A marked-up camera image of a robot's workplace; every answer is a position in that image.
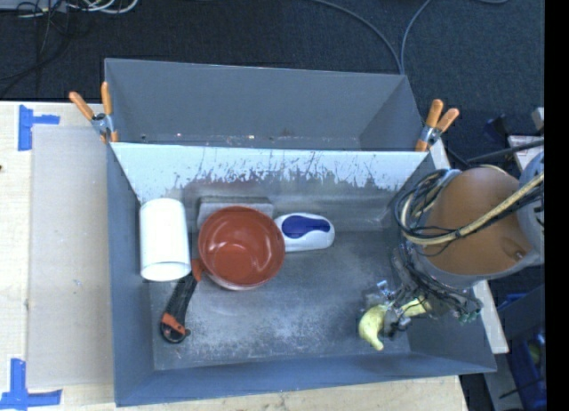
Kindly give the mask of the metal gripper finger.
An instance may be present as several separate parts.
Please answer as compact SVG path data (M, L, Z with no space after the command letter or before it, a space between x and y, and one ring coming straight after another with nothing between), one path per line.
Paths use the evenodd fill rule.
M399 294L400 289L398 287L393 287L387 280L382 280L365 290L365 307L389 306L397 299Z
M384 317L382 335L384 338L398 338L411 325L411 319L405 314L397 313L395 310L387 310Z

